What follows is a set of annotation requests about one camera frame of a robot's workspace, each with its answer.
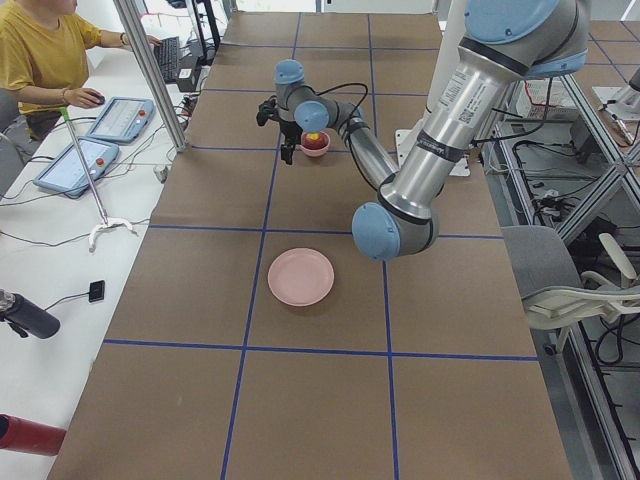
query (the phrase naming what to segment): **pink bowl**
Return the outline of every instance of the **pink bowl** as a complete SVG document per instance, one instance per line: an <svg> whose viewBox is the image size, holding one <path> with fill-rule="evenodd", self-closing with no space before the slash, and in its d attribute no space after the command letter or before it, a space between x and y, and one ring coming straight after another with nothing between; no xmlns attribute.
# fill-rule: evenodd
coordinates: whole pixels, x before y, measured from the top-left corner
<svg viewBox="0 0 640 480"><path fill-rule="evenodd" d="M331 138L329 137L329 134L327 132L318 132L318 134L322 137L325 144L324 147L319 149L307 148L307 145L308 145L307 135L309 134L306 132L302 134L302 142L300 144L300 150L302 150L302 153L304 153L307 157L321 157L322 155L327 153L327 150L329 150L329 146L331 145Z"/></svg>

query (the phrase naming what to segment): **computer mouse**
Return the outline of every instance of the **computer mouse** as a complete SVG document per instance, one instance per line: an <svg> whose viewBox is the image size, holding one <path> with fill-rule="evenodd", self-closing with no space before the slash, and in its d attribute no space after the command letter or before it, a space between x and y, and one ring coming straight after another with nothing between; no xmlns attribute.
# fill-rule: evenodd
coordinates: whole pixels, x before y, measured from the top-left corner
<svg viewBox="0 0 640 480"><path fill-rule="evenodd" d="M100 94L97 94L97 95L96 95L96 94L92 93L92 94L91 94L91 96L92 96L93 98L95 98L95 102L96 102L98 105L102 105L102 104L104 104L104 102L105 102L105 98L104 98L102 95L100 95Z"/></svg>

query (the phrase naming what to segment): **person's hand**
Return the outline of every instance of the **person's hand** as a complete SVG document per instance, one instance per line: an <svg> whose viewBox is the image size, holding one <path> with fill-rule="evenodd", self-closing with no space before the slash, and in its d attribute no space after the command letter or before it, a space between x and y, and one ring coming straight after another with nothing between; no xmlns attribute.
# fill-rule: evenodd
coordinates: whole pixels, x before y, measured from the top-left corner
<svg viewBox="0 0 640 480"><path fill-rule="evenodd" d="M158 40L156 37L154 37L153 35L147 35L147 40L149 40L149 43L151 45L155 45L156 47L159 47L160 45L162 45L162 42Z"/></svg>
<svg viewBox="0 0 640 480"><path fill-rule="evenodd" d="M74 88L64 92L64 99L69 105L80 108L99 107L104 103L104 96L93 88Z"/></svg>
<svg viewBox="0 0 640 480"><path fill-rule="evenodd" d="M156 47L160 46L162 44L162 41L158 40L153 35L147 35L147 41L151 45L155 45ZM129 39L129 35L127 35L126 33L122 36L122 43L123 43L123 46L125 46L125 47L130 47L131 46L131 40Z"/></svg>

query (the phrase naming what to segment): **keyboard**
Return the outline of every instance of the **keyboard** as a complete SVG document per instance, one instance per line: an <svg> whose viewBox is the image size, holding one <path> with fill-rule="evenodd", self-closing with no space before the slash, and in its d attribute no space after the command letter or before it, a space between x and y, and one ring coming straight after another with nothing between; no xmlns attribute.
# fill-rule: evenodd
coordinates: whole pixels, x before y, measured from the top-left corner
<svg viewBox="0 0 640 480"><path fill-rule="evenodd" d="M180 42L178 37L169 37L162 40L162 45L153 47L153 55L156 57L160 73L164 83L174 83L178 78L180 62Z"/></svg>

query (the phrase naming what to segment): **robot arm segment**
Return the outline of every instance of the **robot arm segment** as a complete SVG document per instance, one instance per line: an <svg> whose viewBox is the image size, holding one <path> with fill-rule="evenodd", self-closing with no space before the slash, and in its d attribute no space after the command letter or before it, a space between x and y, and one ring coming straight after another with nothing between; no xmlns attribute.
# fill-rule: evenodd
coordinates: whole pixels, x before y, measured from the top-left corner
<svg viewBox="0 0 640 480"><path fill-rule="evenodd" d="M582 66L589 7L590 0L469 0L460 62L400 169L356 107L317 95L294 60L276 68L274 119L288 138L285 146L296 141L288 125L300 130L298 143L302 129L329 127L349 146L378 191L378 202L361 206L353 218L354 241L365 255L389 260L418 253L438 235L432 201L504 89L526 77L564 75Z"/></svg>
<svg viewBox="0 0 640 480"><path fill-rule="evenodd" d="M295 60L283 60L276 65L276 106L280 129L293 123L302 131L318 132L331 128L338 132L353 153L358 169L374 189L398 170L398 166L380 145L360 109L351 103L327 99L304 82L302 65Z"/></svg>

